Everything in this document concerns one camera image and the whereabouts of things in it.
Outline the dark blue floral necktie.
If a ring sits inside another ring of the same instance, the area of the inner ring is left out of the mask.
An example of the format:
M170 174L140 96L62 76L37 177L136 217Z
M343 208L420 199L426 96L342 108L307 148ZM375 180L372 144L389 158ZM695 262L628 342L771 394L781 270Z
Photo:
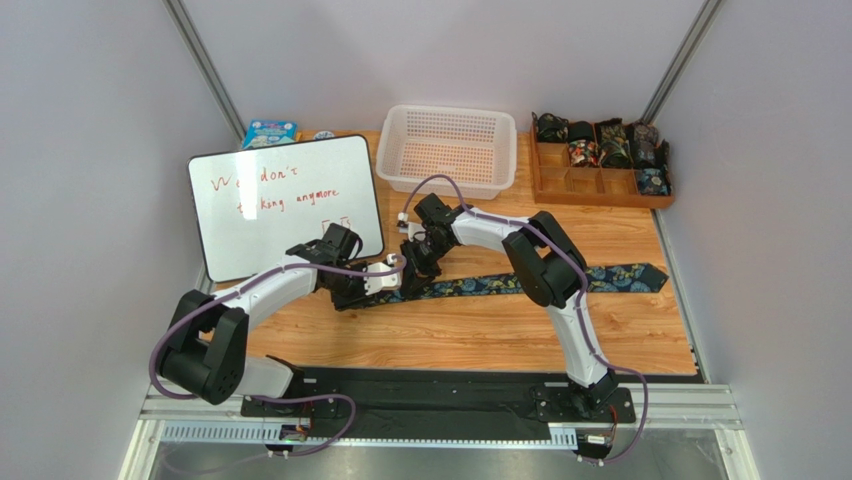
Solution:
M589 293L658 293L669 280L666 272L650 263L590 266L586 277ZM417 300L522 293L520 280L514 273L501 273L431 282L407 295L398 290L351 299L332 294L331 300L336 311L345 311Z

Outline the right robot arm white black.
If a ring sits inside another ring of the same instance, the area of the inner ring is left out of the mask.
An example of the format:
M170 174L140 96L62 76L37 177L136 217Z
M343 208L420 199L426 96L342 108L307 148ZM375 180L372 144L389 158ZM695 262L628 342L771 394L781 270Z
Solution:
M606 410L618 382L600 350L586 301L587 265L576 245L552 214L531 217L491 214L461 204L451 208L429 194L405 212L397 226L407 238L401 244L408 264L402 293L422 290L441 272L438 263L458 246L503 252L523 293L547 312L564 355L569 402L577 415L590 419Z

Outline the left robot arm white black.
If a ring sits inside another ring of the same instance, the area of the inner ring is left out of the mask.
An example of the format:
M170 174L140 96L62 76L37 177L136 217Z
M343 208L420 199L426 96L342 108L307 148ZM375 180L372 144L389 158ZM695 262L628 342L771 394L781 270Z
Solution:
M295 376L283 360L247 354L249 333L289 303L325 288L363 294L365 263L352 264L362 241L331 224L319 239L289 248L272 268L217 295L200 290L178 301L149 359L149 377L162 395L218 405L234 395L281 398Z

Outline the white plastic perforated basket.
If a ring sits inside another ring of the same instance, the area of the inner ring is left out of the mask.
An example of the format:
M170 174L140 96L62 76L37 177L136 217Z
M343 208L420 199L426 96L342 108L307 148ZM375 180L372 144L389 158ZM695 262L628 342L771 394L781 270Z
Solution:
M517 141L508 113L396 105L383 124L375 171L398 192L410 193L425 178L443 174L464 197L492 200L514 184Z

